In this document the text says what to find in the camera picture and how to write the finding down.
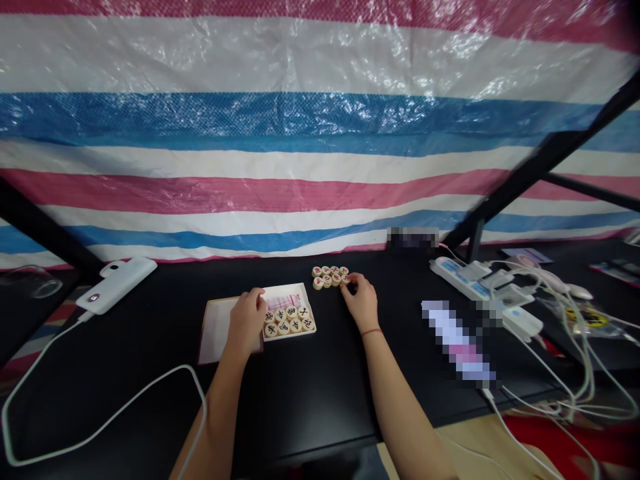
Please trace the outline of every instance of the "left hand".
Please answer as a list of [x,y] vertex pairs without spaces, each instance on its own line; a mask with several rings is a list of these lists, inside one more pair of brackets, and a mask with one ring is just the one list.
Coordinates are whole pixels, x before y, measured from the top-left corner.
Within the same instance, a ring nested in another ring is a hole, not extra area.
[[267,302],[260,296],[264,292],[262,288],[244,292],[232,308],[229,336],[224,350],[231,358],[242,361],[249,359],[255,339],[265,324]]

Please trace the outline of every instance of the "metal bar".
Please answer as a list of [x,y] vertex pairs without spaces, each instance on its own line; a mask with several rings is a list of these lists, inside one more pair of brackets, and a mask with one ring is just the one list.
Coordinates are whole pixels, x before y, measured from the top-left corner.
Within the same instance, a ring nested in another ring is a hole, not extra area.
[[2,177],[0,217],[78,270],[83,280],[101,280],[104,262]]
[[588,183],[563,177],[562,175],[556,175],[555,173],[547,173],[542,177],[542,180],[640,213],[640,199],[602,189]]
[[478,258],[478,249],[480,248],[480,240],[482,240],[482,230],[485,229],[485,221],[484,219],[478,220],[478,223],[475,224],[475,228],[473,229],[473,233],[471,234],[471,238],[469,238],[469,246],[467,247],[467,263],[471,263],[472,261]]
[[562,160],[578,150],[596,133],[606,127],[630,106],[640,100],[640,70],[600,110],[591,126],[584,131],[552,133],[509,178],[472,210],[443,240],[450,248],[458,247],[469,238],[480,219],[488,223],[508,204],[522,195],[534,183],[550,172]]

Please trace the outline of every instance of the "glass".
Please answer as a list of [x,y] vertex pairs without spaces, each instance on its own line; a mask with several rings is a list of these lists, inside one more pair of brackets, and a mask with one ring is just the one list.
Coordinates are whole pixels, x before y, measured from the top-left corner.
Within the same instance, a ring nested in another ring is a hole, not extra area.
[[0,287],[12,288],[30,298],[46,298],[62,288],[62,280],[38,265],[25,265],[0,276]]

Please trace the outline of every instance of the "hand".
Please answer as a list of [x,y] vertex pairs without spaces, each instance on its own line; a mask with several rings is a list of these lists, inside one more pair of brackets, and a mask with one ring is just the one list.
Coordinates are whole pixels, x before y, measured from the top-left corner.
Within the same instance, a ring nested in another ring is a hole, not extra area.
[[362,273],[350,273],[347,278],[355,284],[356,294],[352,295],[346,285],[340,284],[342,296],[360,333],[379,328],[378,297],[375,288]]
[[238,298],[238,302],[231,309],[229,336],[223,355],[227,354],[228,357],[240,361],[249,359],[255,339],[265,324],[267,302],[260,296],[264,292],[261,288],[254,288]]

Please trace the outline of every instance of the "red string bracelet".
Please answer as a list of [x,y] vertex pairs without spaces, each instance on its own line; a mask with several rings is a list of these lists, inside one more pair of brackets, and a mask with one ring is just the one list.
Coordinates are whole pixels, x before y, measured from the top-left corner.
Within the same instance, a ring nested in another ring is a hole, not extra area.
[[366,334],[371,333],[372,331],[378,331],[378,332],[382,333],[382,330],[380,330],[380,329],[372,329],[372,330],[367,330],[361,336],[364,337]]

